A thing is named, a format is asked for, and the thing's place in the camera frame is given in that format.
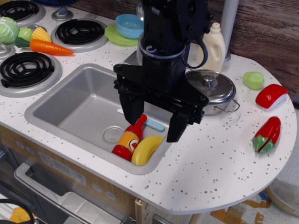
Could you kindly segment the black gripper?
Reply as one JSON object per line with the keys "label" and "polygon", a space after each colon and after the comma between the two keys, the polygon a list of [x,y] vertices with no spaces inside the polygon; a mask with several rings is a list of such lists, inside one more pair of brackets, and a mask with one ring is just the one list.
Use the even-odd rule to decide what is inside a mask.
{"label": "black gripper", "polygon": [[208,98],[195,89],[185,77],[181,59],[150,59],[143,57],[142,65],[116,64],[118,90],[126,121],[134,125],[148,102],[173,113],[167,142],[178,142],[188,124],[200,123]]}

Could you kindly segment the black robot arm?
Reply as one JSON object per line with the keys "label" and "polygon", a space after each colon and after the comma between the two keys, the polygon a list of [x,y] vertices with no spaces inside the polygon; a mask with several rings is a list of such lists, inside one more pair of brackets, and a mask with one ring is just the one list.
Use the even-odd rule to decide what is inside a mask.
{"label": "black robot arm", "polygon": [[142,64],[117,64],[114,86],[125,119],[134,124],[150,103],[172,113],[167,141],[177,142],[187,125],[200,123],[208,98],[185,76],[191,41],[203,47],[212,15],[206,0],[144,0]]}

